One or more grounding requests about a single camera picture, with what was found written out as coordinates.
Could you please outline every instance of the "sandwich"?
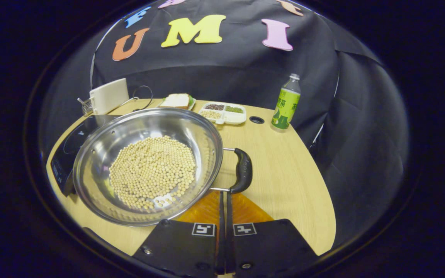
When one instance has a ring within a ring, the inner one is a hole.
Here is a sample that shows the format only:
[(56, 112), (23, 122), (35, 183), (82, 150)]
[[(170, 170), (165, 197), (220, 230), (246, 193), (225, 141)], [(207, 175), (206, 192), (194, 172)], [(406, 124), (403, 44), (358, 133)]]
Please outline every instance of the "sandwich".
[(159, 105), (159, 107), (188, 109), (193, 102), (193, 97), (187, 93), (172, 93), (171, 95), (163, 98), (163, 102), (161, 105)]

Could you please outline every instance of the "foam letter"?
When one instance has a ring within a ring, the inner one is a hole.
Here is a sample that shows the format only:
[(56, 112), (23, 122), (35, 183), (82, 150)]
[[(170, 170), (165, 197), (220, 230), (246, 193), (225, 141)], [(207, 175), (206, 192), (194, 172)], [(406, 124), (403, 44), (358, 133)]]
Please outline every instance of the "foam letter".
[(299, 10), (301, 10), (299, 7), (296, 7), (295, 5), (291, 4), (290, 2), (285, 2), (285, 1), (281, 1), (281, 0), (276, 0), (276, 1), (280, 2), (281, 5), (283, 6), (283, 8), (285, 8), (286, 10), (291, 12), (292, 14), (303, 16), (302, 13), (298, 12)]
[(130, 27), (131, 25), (134, 25), (135, 23), (137, 23), (137, 21), (141, 20), (143, 18), (143, 16), (147, 13), (147, 10), (150, 9), (151, 7), (146, 7), (145, 9), (139, 11), (138, 13), (130, 16), (125, 22), (127, 22), (127, 26), (125, 28)]
[(160, 5), (158, 9), (165, 8), (167, 6), (178, 5), (179, 3), (183, 3), (185, 0), (167, 0), (164, 4)]
[(262, 22), (267, 25), (267, 39), (262, 41), (263, 45), (286, 51), (293, 50), (293, 46), (288, 44), (288, 38), (286, 37), (288, 24), (272, 19), (262, 19)]
[(131, 55), (133, 55), (137, 51), (137, 49), (140, 47), (140, 43), (142, 42), (143, 35), (148, 30), (149, 30), (149, 28), (145, 28), (145, 29), (136, 31), (134, 33), (135, 40), (133, 41), (131, 48), (127, 51), (123, 51), (123, 48), (125, 47), (125, 42), (127, 41), (127, 39), (129, 37), (131, 37), (131, 35), (128, 35), (128, 36), (122, 37), (121, 39), (118, 39), (116, 41), (116, 46), (113, 51), (113, 60), (121, 61), (121, 60), (124, 60), (124, 59), (130, 57)]
[(183, 42), (187, 44), (198, 32), (200, 32), (200, 34), (194, 39), (198, 44), (222, 42), (222, 37), (219, 37), (219, 26), (225, 18), (225, 15), (211, 14), (202, 18), (196, 25), (193, 25), (186, 17), (173, 20), (169, 23), (171, 29), (169, 30), (168, 37), (166, 37), (166, 41), (164, 41), (161, 46), (168, 47), (179, 44), (180, 40), (177, 39), (178, 34), (180, 34)]

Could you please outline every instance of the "bowl handle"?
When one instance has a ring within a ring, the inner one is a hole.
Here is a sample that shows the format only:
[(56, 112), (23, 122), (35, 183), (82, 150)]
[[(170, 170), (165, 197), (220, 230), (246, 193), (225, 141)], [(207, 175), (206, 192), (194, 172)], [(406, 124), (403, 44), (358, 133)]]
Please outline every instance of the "bowl handle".
[(252, 160), (247, 153), (240, 150), (239, 148), (227, 149), (232, 150), (238, 156), (238, 163), (236, 164), (236, 183), (229, 188), (230, 194), (240, 193), (245, 191), (252, 183)]

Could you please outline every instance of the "plastic bottle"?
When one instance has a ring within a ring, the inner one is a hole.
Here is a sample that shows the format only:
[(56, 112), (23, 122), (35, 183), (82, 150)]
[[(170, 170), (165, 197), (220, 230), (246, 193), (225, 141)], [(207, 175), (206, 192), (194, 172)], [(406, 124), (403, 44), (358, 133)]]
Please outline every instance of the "plastic bottle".
[(300, 76), (292, 73), (281, 88), (281, 93), (277, 99), (276, 109), (270, 121), (270, 127), (277, 132), (285, 132), (293, 115), (295, 114), (298, 101), (300, 100), (301, 90)]

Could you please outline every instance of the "wire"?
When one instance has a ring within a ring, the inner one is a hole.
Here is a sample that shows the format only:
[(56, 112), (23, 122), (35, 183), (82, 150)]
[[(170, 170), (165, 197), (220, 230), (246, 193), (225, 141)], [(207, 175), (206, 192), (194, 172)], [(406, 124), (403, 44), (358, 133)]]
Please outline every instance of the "wire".
[(100, 39), (99, 44), (97, 45), (97, 47), (95, 48), (94, 51), (94, 55), (92, 55), (92, 63), (90, 64), (90, 89), (92, 90), (92, 76), (94, 73), (94, 63), (95, 63), (95, 54), (97, 53), (97, 50), (99, 49), (99, 46), (102, 44), (102, 41), (104, 40), (104, 38), (106, 37), (107, 34), (109, 34), (109, 32), (111, 32), (111, 30), (113, 30), (113, 28), (120, 22), (122, 21), (126, 16), (122, 17), (119, 21), (116, 21), (116, 23), (113, 24), (113, 26), (111, 26), (109, 28), (109, 30), (107, 30), (107, 32), (102, 36), (102, 39)]
[(143, 109), (146, 109), (146, 108), (152, 103), (152, 100), (154, 100), (154, 93), (152, 93), (152, 89), (150, 89), (149, 86), (147, 86), (147, 85), (142, 85), (142, 86), (139, 86), (138, 88), (136, 88), (136, 89), (134, 90), (132, 99), (133, 99), (133, 98), (136, 98), (137, 100), (139, 100), (138, 97), (135, 97), (135, 93), (136, 93), (136, 91), (137, 91), (138, 89), (140, 89), (141, 87), (146, 87), (146, 88), (148, 88), (148, 89), (150, 90), (150, 101), (149, 101), (149, 103), (148, 103), (145, 107), (143, 107), (143, 108), (141, 109), (141, 110), (143, 110)]

